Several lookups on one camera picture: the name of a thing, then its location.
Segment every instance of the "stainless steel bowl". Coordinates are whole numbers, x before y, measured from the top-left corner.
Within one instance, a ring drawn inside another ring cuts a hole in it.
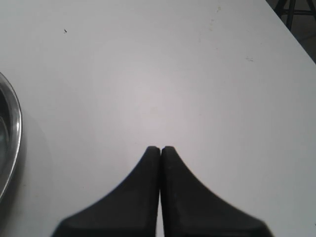
[[[14,174],[21,139],[21,107],[13,87],[0,73],[0,200]]]

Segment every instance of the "white surface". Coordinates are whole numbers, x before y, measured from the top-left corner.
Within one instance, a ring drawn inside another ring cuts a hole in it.
[[[316,66],[264,0],[5,0],[0,31],[28,140],[1,236],[50,236],[148,145],[276,237],[316,235]]]

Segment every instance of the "bowl rim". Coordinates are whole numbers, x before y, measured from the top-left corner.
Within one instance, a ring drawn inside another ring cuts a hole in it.
[[[0,72],[0,91],[8,105],[10,116],[10,138],[3,170],[0,173],[0,201],[14,174],[22,140],[22,112],[18,97],[7,78]]]

